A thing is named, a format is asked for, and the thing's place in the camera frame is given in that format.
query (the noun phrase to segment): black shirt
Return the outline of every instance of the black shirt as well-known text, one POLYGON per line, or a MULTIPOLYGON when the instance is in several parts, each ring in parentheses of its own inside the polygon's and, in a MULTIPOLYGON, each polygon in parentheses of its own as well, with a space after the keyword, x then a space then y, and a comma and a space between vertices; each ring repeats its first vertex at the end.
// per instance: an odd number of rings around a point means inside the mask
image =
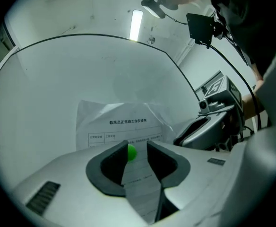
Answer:
POLYGON ((211 0, 233 40, 263 76, 276 53, 276 0, 211 0))

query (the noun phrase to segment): person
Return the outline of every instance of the person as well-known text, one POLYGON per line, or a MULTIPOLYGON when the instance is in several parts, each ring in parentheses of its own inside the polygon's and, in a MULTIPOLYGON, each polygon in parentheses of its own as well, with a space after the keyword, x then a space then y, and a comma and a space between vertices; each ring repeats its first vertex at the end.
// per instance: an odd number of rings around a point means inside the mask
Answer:
MULTIPOLYGON (((195 0, 159 0, 163 4, 186 4, 195 0)), ((211 0, 239 49, 248 55, 255 74, 254 95, 260 112, 264 107, 257 97, 263 75, 276 54, 276 1, 274 0, 211 0)), ((245 120, 256 115, 251 95, 242 98, 245 120)))

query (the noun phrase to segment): green object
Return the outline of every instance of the green object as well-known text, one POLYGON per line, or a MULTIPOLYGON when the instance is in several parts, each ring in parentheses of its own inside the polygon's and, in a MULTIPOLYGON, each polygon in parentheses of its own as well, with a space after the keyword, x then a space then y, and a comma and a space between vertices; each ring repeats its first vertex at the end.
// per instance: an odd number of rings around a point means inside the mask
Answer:
POLYGON ((136 158, 137 151, 135 146, 128 144, 128 161, 132 161, 136 158))

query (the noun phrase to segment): white paper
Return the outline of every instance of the white paper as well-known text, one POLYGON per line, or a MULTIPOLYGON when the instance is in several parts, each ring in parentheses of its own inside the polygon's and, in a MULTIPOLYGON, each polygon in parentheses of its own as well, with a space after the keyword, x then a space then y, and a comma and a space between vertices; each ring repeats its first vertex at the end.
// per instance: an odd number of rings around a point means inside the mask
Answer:
POLYGON ((154 223, 160 182, 147 161, 147 141, 171 143, 172 128, 158 105, 111 104, 81 101, 78 105, 76 149, 128 140, 137 156, 127 163, 122 178, 128 201, 149 224, 154 223))

